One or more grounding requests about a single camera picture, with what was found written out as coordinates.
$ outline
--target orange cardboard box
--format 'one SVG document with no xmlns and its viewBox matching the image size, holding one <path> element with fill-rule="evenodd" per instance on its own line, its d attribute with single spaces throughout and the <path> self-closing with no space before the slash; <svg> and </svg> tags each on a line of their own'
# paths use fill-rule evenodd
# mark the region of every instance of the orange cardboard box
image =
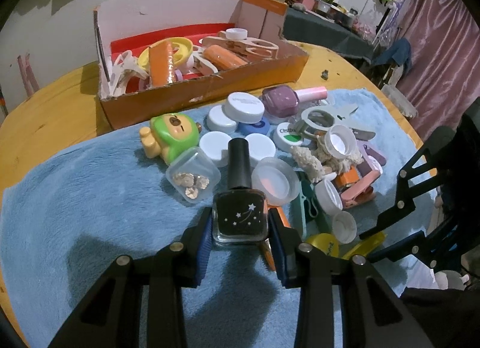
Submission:
<svg viewBox="0 0 480 348">
<path fill-rule="evenodd" d="M 275 0 L 109 0 L 102 3 L 94 11 L 100 68 L 98 95 L 112 128 L 117 130 L 153 116 L 226 98 L 232 92 L 297 81 L 308 53 L 282 37 L 286 12 L 287 5 Z M 143 38 L 147 42 L 149 38 L 150 42 L 144 43 L 146 47 L 155 42 L 151 39 L 155 32 L 219 23 L 246 29 L 249 37 L 277 44 L 277 59 L 119 97 L 110 96 L 112 43 L 126 47 L 120 51 L 131 50 L 127 48 L 131 38 Z"/>
</svg>

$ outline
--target blue towel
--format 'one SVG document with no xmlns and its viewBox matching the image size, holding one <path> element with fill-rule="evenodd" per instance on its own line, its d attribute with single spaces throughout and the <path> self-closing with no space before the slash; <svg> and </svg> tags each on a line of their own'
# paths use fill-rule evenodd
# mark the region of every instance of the blue towel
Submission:
<svg viewBox="0 0 480 348">
<path fill-rule="evenodd" d="M 383 175 L 374 184 L 375 201 L 351 210 L 362 233 L 375 224 L 380 211 L 393 205 L 396 175 L 416 149 L 372 93 L 336 90 L 329 95 L 337 106 L 359 105 L 354 117 L 375 127 L 377 135 L 371 142 L 388 157 Z M 187 113 L 202 121 L 207 111 L 208 107 L 201 107 Z M 210 199 L 192 206 L 176 192 L 165 178 L 166 166 L 145 157 L 138 137 L 141 126 L 65 149 L 4 192 L 1 269 L 13 310 L 32 348 L 47 347 L 116 256 L 155 254 L 178 239 L 198 219 L 202 207 L 212 203 Z M 293 165 L 287 154 L 278 156 Z M 218 191 L 226 189 L 226 169 L 221 172 Z M 385 244 L 425 229 L 432 199 L 430 195 L 417 198 L 417 210 L 386 231 Z M 409 256 L 375 266 L 399 295 L 414 263 Z M 299 289 L 282 288 L 256 247 L 214 249 L 201 286 L 184 289 L 183 298 L 191 348 L 294 344 Z M 339 310 L 335 315 L 335 345 L 340 346 Z M 143 334 L 141 341 L 144 347 Z"/>
<path fill-rule="evenodd" d="M 407 38 L 400 38 L 393 42 L 387 50 L 371 62 L 371 66 L 388 64 L 391 60 L 405 67 L 403 74 L 409 73 L 412 69 L 412 48 Z"/>
</svg>

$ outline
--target wooden table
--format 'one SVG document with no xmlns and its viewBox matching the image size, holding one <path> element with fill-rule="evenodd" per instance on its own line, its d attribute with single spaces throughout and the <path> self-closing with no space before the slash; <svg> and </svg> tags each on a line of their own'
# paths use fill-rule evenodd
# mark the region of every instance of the wooden table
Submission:
<svg viewBox="0 0 480 348">
<path fill-rule="evenodd" d="M 414 141 L 420 137 L 394 105 L 363 74 L 335 52 L 324 47 L 297 43 L 310 58 L 293 88 L 324 85 L 328 89 L 367 88 L 386 106 L 399 126 Z M 324 81 L 321 71 L 327 69 Z M 88 64 L 36 92 L 10 113 L 0 127 L 0 195 L 25 174 L 66 147 L 112 131 L 97 98 L 98 65 Z M 259 95 L 261 90 L 252 92 Z M 25 341 L 11 308 L 0 271 L 0 306 Z"/>
</svg>

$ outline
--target pink curtain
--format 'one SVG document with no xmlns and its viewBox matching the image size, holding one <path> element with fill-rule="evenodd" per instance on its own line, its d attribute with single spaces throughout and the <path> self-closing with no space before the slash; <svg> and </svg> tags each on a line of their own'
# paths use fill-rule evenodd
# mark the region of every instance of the pink curtain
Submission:
<svg viewBox="0 0 480 348">
<path fill-rule="evenodd" d="M 425 140 L 438 126 L 455 129 L 480 96 L 480 30 L 462 0 L 411 0 L 400 25 L 413 67 L 397 87 L 417 108 L 411 124 Z"/>
</svg>

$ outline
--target green toy figure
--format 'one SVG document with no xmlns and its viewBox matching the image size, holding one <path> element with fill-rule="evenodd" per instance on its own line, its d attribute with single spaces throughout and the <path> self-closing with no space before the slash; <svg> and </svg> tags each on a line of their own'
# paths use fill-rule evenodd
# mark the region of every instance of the green toy figure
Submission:
<svg viewBox="0 0 480 348">
<path fill-rule="evenodd" d="M 167 165 L 182 152 L 198 145 L 202 126 L 185 114 L 164 114 L 140 129 L 140 141 L 148 158 L 161 156 Z"/>
</svg>

